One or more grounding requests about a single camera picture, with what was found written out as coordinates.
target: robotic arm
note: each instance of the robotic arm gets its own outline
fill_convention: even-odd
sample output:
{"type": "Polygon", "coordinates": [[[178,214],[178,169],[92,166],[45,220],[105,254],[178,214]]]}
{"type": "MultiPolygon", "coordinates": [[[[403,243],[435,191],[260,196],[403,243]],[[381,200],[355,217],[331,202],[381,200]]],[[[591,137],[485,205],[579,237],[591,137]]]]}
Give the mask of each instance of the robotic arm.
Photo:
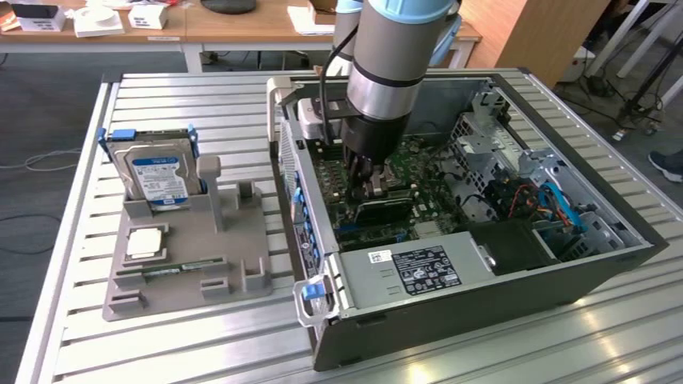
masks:
{"type": "Polygon", "coordinates": [[[339,136],[353,198],[367,199],[385,196],[384,161],[400,143],[429,61],[445,55],[460,18],[456,0],[365,0],[360,5],[339,0],[333,44],[339,48],[357,27],[335,50],[340,66],[349,66],[345,101],[353,111],[341,119],[339,136]]]}

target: barcode sticker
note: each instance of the barcode sticker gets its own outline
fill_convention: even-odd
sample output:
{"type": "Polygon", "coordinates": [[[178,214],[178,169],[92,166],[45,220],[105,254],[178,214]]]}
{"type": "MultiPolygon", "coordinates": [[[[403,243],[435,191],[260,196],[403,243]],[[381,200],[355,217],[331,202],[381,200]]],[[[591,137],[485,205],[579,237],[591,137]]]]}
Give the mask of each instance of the barcode sticker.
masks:
{"type": "Polygon", "coordinates": [[[375,264],[376,262],[389,262],[392,260],[392,252],[389,250],[368,252],[367,255],[371,258],[372,264],[375,264]]]}

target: white box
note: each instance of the white box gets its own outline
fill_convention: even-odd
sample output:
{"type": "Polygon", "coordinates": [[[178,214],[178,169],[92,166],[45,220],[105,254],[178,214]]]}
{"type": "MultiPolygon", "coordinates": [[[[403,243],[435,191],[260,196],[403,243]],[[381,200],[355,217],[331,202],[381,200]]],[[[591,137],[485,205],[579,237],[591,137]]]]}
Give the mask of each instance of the white box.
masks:
{"type": "Polygon", "coordinates": [[[584,73],[593,60],[593,53],[580,46],[579,50],[576,51],[576,54],[573,55],[572,62],[567,70],[564,71],[563,78],[560,78],[559,82],[575,82],[576,80],[579,80],[580,75],[584,73]]]}
{"type": "Polygon", "coordinates": [[[128,13],[128,21],[133,28],[144,28],[146,30],[161,30],[168,20],[168,12],[165,6],[146,5],[133,6],[128,13]]]}
{"type": "Polygon", "coordinates": [[[64,9],[58,6],[37,7],[46,7],[52,9],[52,12],[54,12],[54,16],[52,18],[21,18],[17,16],[17,21],[18,24],[21,25],[21,30],[25,30],[28,32],[60,32],[61,28],[64,27],[64,21],[66,20],[66,16],[64,15],[64,9]]]}
{"type": "Polygon", "coordinates": [[[124,34],[118,12],[104,7],[85,7],[73,14],[73,30],[77,38],[124,34]]]}

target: blue cable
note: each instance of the blue cable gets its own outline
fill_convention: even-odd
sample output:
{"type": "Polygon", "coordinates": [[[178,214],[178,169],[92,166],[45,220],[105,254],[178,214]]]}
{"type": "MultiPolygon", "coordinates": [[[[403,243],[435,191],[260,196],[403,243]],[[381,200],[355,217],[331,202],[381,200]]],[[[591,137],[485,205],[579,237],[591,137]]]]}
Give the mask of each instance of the blue cable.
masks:
{"type": "Polygon", "coordinates": [[[568,216],[568,220],[581,230],[587,230],[585,225],[580,221],[579,214],[572,211],[571,207],[568,206],[567,199],[563,196],[563,192],[559,190],[557,186],[552,184],[551,182],[545,182],[541,185],[541,189],[539,190],[539,201],[541,203],[541,206],[547,206],[547,196],[545,192],[543,191],[543,187],[547,186],[551,189],[552,194],[555,195],[555,199],[559,202],[560,208],[563,209],[564,213],[568,216]]]}

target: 3d printed holder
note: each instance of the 3d printed holder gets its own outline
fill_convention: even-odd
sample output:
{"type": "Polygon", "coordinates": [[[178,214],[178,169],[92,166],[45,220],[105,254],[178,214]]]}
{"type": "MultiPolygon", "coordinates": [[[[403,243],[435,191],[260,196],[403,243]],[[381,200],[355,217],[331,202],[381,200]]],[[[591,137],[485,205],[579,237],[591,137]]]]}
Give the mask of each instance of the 3d printed holder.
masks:
{"type": "Polygon", "coordinates": [[[260,191],[253,182],[218,190],[217,156],[197,158],[206,193],[189,208],[154,212],[124,202],[102,317],[106,321],[266,296],[272,292],[260,191]],[[137,230],[157,230],[157,248],[129,255],[137,230]]]}

